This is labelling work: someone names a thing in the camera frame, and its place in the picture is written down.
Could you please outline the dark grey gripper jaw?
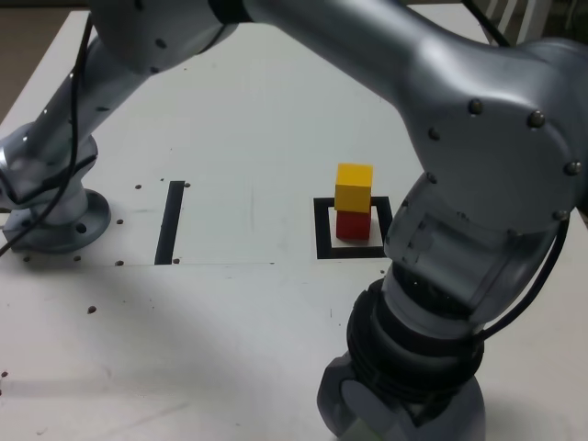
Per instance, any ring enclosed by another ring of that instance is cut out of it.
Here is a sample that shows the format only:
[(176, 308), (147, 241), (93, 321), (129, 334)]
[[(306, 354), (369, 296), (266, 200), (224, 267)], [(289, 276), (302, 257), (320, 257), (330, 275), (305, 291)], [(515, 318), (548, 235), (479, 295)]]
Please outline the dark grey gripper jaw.
[(341, 437), (356, 420), (350, 405), (355, 385), (351, 356), (335, 358), (323, 372), (317, 405), (325, 425), (336, 437)]

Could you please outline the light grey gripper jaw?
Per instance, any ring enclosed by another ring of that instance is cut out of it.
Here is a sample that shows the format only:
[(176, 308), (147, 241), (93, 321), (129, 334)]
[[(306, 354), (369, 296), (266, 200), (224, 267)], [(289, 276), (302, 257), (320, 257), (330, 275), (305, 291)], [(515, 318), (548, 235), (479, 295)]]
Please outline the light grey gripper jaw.
[(471, 379), (436, 418), (420, 426), (405, 407), (383, 403), (356, 383), (350, 405), (356, 414), (341, 440), (484, 440), (486, 415), (481, 388)]

